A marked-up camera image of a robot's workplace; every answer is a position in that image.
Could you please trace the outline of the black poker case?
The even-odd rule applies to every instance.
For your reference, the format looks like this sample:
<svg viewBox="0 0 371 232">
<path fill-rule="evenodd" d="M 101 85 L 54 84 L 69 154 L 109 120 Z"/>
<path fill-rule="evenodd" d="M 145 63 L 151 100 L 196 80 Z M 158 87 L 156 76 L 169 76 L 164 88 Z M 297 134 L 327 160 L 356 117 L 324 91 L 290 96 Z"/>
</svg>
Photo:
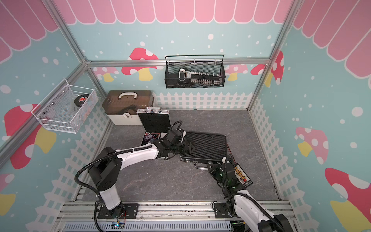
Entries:
<svg viewBox="0 0 371 232">
<path fill-rule="evenodd" d="M 187 132 L 185 138 L 191 143 L 191 152 L 180 156 L 180 161 L 203 164 L 222 163 L 228 156 L 227 137 L 218 133 Z"/>
</svg>

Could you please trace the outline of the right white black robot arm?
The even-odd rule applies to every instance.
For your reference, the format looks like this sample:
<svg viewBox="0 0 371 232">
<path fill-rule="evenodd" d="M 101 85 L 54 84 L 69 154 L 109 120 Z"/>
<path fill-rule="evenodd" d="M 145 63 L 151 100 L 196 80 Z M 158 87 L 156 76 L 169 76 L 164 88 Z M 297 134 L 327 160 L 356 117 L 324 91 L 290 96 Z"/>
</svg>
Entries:
<svg viewBox="0 0 371 232">
<path fill-rule="evenodd" d="M 292 226 L 283 214 L 275 214 L 264 208 L 247 188 L 253 184 L 246 172 L 228 156 L 222 163 L 208 164 L 209 174 L 220 186 L 224 203 L 212 202 L 216 218 L 236 218 L 242 222 L 233 226 L 245 225 L 247 232 L 292 232 Z"/>
</svg>

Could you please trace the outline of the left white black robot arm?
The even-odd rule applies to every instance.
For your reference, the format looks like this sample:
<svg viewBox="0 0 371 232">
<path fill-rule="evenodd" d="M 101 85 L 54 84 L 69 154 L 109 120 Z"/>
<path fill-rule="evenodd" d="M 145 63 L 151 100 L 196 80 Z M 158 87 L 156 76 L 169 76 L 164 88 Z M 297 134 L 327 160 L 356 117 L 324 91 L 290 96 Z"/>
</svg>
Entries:
<svg viewBox="0 0 371 232">
<path fill-rule="evenodd" d="M 136 163 L 175 155 L 191 154 L 195 147 L 185 138 L 183 129 L 170 130 L 166 135 L 152 143 L 124 150 L 105 148 L 103 154 L 85 165 L 75 175 L 76 184 L 88 188 L 99 197 L 99 203 L 112 211 L 122 201 L 118 195 L 116 182 L 121 170 Z"/>
</svg>

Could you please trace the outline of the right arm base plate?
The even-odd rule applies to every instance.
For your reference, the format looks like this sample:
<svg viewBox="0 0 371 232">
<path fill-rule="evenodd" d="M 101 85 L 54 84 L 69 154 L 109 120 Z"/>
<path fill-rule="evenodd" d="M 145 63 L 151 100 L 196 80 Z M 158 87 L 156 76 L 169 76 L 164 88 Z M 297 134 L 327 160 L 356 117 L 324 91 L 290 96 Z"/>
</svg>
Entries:
<svg viewBox="0 0 371 232">
<path fill-rule="evenodd" d="M 233 218 L 226 203 L 213 202 L 212 209 L 215 218 Z"/>
</svg>

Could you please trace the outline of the silver aluminium poker case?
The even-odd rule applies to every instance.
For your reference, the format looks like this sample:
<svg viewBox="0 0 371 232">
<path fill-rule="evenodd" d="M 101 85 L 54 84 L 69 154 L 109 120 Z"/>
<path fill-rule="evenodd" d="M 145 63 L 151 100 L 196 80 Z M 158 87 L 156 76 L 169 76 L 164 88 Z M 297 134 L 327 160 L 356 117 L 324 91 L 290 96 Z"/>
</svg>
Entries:
<svg viewBox="0 0 371 232">
<path fill-rule="evenodd" d="M 163 137 L 171 126 L 170 111 L 160 107 L 146 107 L 138 109 L 137 115 L 145 129 L 145 133 L 160 133 Z"/>
</svg>

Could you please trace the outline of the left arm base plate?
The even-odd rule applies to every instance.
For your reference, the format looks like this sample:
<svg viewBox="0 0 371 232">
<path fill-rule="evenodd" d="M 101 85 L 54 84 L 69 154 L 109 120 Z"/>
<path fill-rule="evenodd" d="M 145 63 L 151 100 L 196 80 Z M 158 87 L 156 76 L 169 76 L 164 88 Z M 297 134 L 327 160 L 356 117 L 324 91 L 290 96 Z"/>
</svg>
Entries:
<svg viewBox="0 0 371 232">
<path fill-rule="evenodd" d="M 98 219 L 136 219 L 139 204 L 119 204 L 114 209 L 109 210 L 106 206 L 101 206 L 98 210 Z"/>
</svg>

